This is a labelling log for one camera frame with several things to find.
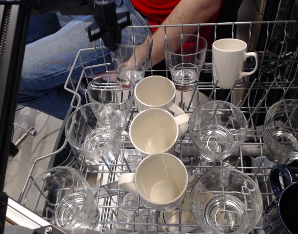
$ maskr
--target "dark blue mug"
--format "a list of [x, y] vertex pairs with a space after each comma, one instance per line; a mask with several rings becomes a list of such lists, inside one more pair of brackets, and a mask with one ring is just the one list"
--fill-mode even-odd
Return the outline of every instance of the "dark blue mug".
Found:
[[[280, 173], [285, 179], [283, 189]], [[265, 210], [266, 234], [298, 234], [298, 179], [287, 165], [277, 165], [270, 171], [270, 182], [276, 199]]]

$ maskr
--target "glass cup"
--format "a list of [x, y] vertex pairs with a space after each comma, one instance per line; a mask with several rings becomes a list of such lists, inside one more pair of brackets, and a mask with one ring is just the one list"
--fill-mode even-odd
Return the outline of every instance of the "glass cup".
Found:
[[197, 35], [181, 34], [164, 43], [165, 60], [177, 90], [196, 88], [207, 49], [207, 41]]
[[203, 174], [190, 194], [190, 209], [205, 232], [250, 233], [262, 215], [256, 183], [234, 168], [214, 168]]
[[99, 223], [93, 192], [72, 167], [58, 166], [40, 174], [27, 189], [24, 206], [67, 230], [95, 229]]
[[263, 155], [283, 164], [298, 159], [298, 100], [287, 99], [273, 104], [265, 118]]
[[[155, 216], [151, 209], [145, 209], [147, 203], [138, 194], [124, 193], [119, 196], [119, 208], [115, 227], [121, 230], [133, 230], [134, 223], [154, 223]], [[135, 231], [154, 231], [155, 226], [134, 225]]]
[[94, 78], [87, 86], [87, 95], [89, 102], [103, 103], [115, 109], [124, 130], [134, 103], [134, 89], [129, 79], [108, 74]]
[[111, 52], [116, 73], [137, 83], [144, 78], [151, 59], [153, 41], [148, 34], [123, 32], [121, 43]]
[[120, 154], [121, 128], [117, 112], [102, 103], [76, 109], [65, 124], [65, 137], [90, 164], [113, 163]]
[[239, 149], [247, 135], [242, 111], [226, 101], [209, 101], [197, 107], [189, 118], [193, 145], [207, 161], [226, 159]]

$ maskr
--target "wire rack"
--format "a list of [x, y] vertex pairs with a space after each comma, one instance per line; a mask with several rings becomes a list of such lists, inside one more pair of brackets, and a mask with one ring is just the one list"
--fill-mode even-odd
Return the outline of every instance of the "wire rack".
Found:
[[[211, 99], [225, 100], [237, 105], [245, 114], [249, 127], [247, 138], [240, 149], [229, 157], [228, 160], [208, 163], [199, 156], [192, 146], [189, 134], [185, 134], [178, 139], [177, 149], [174, 154], [184, 162], [191, 176], [199, 177], [215, 167], [233, 167], [242, 170], [258, 183], [265, 209], [274, 199], [268, 179], [269, 171], [273, 165], [266, 163], [261, 150], [263, 145], [262, 125], [265, 114], [272, 104], [281, 99], [298, 98], [298, 19], [289, 21], [165, 25], [162, 27], [165, 30], [165, 34], [167, 34], [169, 27], [180, 27], [183, 33], [186, 27], [196, 27], [198, 29], [197, 32], [199, 32], [201, 27], [213, 27], [213, 40], [218, 39], [217, 34], [220, 29], [227, 28], [231, 37], [237, 38], [238, 32], [241, 31], [242, 39], [248, 44], [248, 51], [256, 51], [258, 53], [258, 71], [250, 77], [238, 80], [231, 90], [222, 90], [212, 81], [211, 50], [208, 49], [207, 59], [197, 88], [191, 92], [178, 91], [176, 97], [176, 103], [186, 113], [193, 112], [200, 103]], [[259, 39], [259, 46], [254, 47], [253, 44], [255, 44], [256, 38]], [[74, 94], [71, 103], [71, 109], [73, 110], [77, 108], [75, 103], [80, 102], [81, 99], [79, 90], [85, 89], [84, 84], [88, 84], [91, 77], [94, 76], [92, 72], [94, 67], [85, 67], [82, 57], [85, 53], [98, 49], [104, 52], [103, 46], [92, 46], [91, 48], [80, 50], [75, 58], [65, 85], [65, 88]], [[77, 64], [82, 65], [80, 77], [73, 75], [73, 69]], [[105, 62], [97, 66], [104, 66], [105, 70], [109, 70], [109, 65], [109, 63]], [[254, 63], [252, 61], [246, 61], [245, 70], [249, 71], [253, 66]], [[155, 66], [146, 72], [146, 76], [155, 74], [170, 78], [169, 70], [163, 63], [159, 67]], [[92, 187], [95, 201], [100, 211], [100, 231], [123, 229], [129, 232], [149, 230], [162, 233], [165, 232], [163, 227], [171, 226], [178, 231], [189, 230], [191, 233], [201, 233], [202, 230], [198, 225], [183, 224], [181, 222], [182, 212], [189, 209], [183, 206], [177, 208], [179, 220], [174, 224], [165, 224], [163, 214], [155, 212], [150, 207], [141, 207], [147, 209], [150, 215], [145, 221], [138, 222], [139, 203], [138, 206], [129, 207], [134, 208], [131, 220], [128, 222], [119, 222], [117, 220], [119, 209], [122, 208], [119, 206], [119, 202], [121, 195], [125, 192], [119, 189], [115, 182], [118, 181], [122, 173], [134, 172], [142, 160], [140, 154], [133, 148], [128, 135], [129, 124], [137, 112], [137, 108], [133, 107], [126, 131], [122, 133], [121, 154], [117, 161], [111, 165], [92, 165], [80, 155], [76, 155], [68, 146], [63, 136], [64, 130], [62, 127], [60, 139], [58, 139], [60, 145], [56, 150], [33, 163], [19, 202], [22, 203], [29, 184], [40, 173], [35, 169], [37, 164], [40, 164], [45, 158], [63, 155], [60, 165], [73, 166], [80, 170]], [[298, 176], [298, 160], [294, 161], [290, 166]], [[252, 233], [263, 233], [263, 228], [261, 219]]]

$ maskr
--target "white ceramic mug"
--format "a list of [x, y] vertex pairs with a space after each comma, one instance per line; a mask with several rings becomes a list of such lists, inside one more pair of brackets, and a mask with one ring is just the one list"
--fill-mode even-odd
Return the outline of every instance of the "white ceramic mug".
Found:
[[[255, 52], [246, 52], [246, 42], [239, 39], [219, 39], [212, 45], [213, 78], [217, 86], [222, 89], [231, 89], [236, 79], [253, 74], [258, 68], [258, 55]], [[244, 72], [244, 61], [248, 57], [255, 58], [253, 71]]]
[[189, 115], [174, 117], [168, 111], [151, 108], [137, 114], [129, 128], [130, 141], [142, 156], [171, 153], [178, 137], [188, 131]]
[[182, 115], [184, 111], [175, 104], [175, 97], [175, 85], [166, 77], [145, 77], [135, 86], [135, 101], [139, 111], [161, 108], [178, 116]]
[[188, 173], [176, 156], [168, 153], [145, 157], [135, 173], [121, 174], [119, 188], [139, 194], [158, 211], [173, 211], [184, 199]]

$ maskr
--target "mug rim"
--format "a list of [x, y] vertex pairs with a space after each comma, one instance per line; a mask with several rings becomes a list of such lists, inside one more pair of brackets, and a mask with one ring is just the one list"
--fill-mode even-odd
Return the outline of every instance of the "mug rim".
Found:
[[147, 152], [147, 151], [144, 151], [144, 150], [140, 149], [138, 146], [136, 146], [135, 143], [134, 143], [134, 141], [133, 141], [132, 134], [131, 134], [131, 133], [132, 133], [132, 126], [133, 126], [133, 124], [135, 124], [135, 119], [137, 119], [138, 116], [140, 116], [140, 115], [144, 115], [144, 113], [151, 112], [151, 111], [165, 112], [166, 115], [168, 115], [168, 116], [174, 121], [174, 123], [177, 125], [177, 121], [176, 121], [175, 117], [172, 116], [172, 114], [170, 114], [168, 111], [166, 111], [166, 110], [164, 110], [164, 109], [162, 109], [162, 108], [150, 108], [150, 109], [146, 109], [146, 110], [141, 111], [140, 113], [138, 113], [138, 114], [134, 117], [134, 119], [131, 121], [131, 124], [130, 124], [130, 127], [129, 127], [129, 138], [130, 138], [131, 143], [132, 143], [133, 146], [135, 147], [135, 149], [138, 150], [138, 151], [139, 151], [140, 153], [142, 153], [143, 155], [146, 155], [146, 156], [151, 156], [151, 155], [153, 155], [153, 154], [166, 153], [168, 150], [170, 150], [170, 149], [174, 146], [174, 144], [177, 142], [177, 139], [178, 139], [178, 137], [179, 137], [179, 127], [178, 127], [178, 125], [177, 125], [177, 128], [176, 128], [176, 137], [174, 138], [174, 141], [173, 141], [172, 145], [169, 146], [167, 149], [165, 149], [164, 152], [153, 153], [153, 154], [152, 154], [152, 153], [149, 153], [149, 152]]
[[[184, 169], [185, 169], [185, 175], [186, 175], [186, 183], [185, 183], [185, 189], [183, 189], [180, 193], [180, 195], [178, 195], [176, 198], [174, 198], [173, 200], [167, 202], [167, 203], [156, 203], [156, 202], [152, 202], [148, 199], [146, 199], [140, 192], [139, 192], [139, 189], [138, 189], [138, 186], [137, 186], [137, 174], [140, 172], [139, 168], [140, 168], [140, 165], [146, 161], [146, 160], [154, 160], [154, 157], [158, 157], [160, 155], [164, 155], [164, 156], [167, 156], [167, 157], [170, 157], [170, 158], [173, 158], [174, 160], [176, 160], [176, 162], [178, 162]], [[188, 172], [187, 172], [187, 169], [185, 167], [185, 165], [183, 164], [183, 162], [177, 158], [176, 156], [170, 154], [170, 153], [155, 153], [155, 154], [151, 154], [149, 155], [148, 157], [145, 157], [138, 165], [137, 169], [136, 169], [136, 172], [135, 172], [135, 187], [136, 187], [136, 190], [137, 192], [139, 193], [139, 195], [142, 197], [143, 200], [147, 201], [148, 203], [152, 203], [154, 205], [157, 205], [157, 206], [165, 206], [165, 205], [169, 205], [175, 201], [177, 201], [179, 198], [181, 198], [183, 196], [184, 193], [186, 193], [186, 188], [188, 186]]]
[[[137, 96], [137, 87], [139, 87], [139, 83], [141, 83], [143, 80], [146, 80], [147, 78], [162, 78], [164, 80], [167, 80], [169, 81], [169, 83], [172, 85], [173, 89], [174, 89], [174, 94], [172, 96], [172, 98], [170, 100], [168, 100], [167, 102], [165, 102], [164, 104], [161, 104], [161, 105], [149, 105], [149, 104], [146, 104], [144, 103], [143, 101], [141, 101], [138, 96]], [[148, 76], [148, 77], [145, 77], [143, 79], [141, 79], [136, 85], [135, 85], [135, 88], [134, 88], [134, 94], [135, 94], [135, 99], [136, 101], [140, 102], [142, 105], [145, 105], [146, 107], [148, 108], [161, 108], [162, 106], [164, 105], [167, 105], [169, 104], [170, 102], [172, 102], [172, 100], [176, 97], [176, 87], [174, 85], [174, 83], [168, 79], [167, 77], [163, 77], [163, 76], [156, 76], [156, 75], [153, 75], [153, 76]]]
[[[222, 41], [228, 41], [228, 40], [241, 42], [244, 45], [244, 47], [241, 48], [241, 49], [237, 49], [237, 50], [226, 50], [226, 49], [221, 49], [221, 48], [218, 48], [218, 47], [215, 46], [215, 44], [217, 44], [217, 43], [220, 43]], [[242, 50], [245, 50], [245, 52], [246, 52], [247, 43], [245, 41], [237, 39], [237, 38], [222, 38], [222, 39], [218, 39], [218, 40], [214, 41], [213, 44], [212, 44], [212, 47], [213, 47], [213, 49], [216, 49], [216, 50], [219, 50], [219, 51], [224, 51], [224, 52], [229, 52], [229, 53], [238, 52], [238, 51], [242, 51]]]

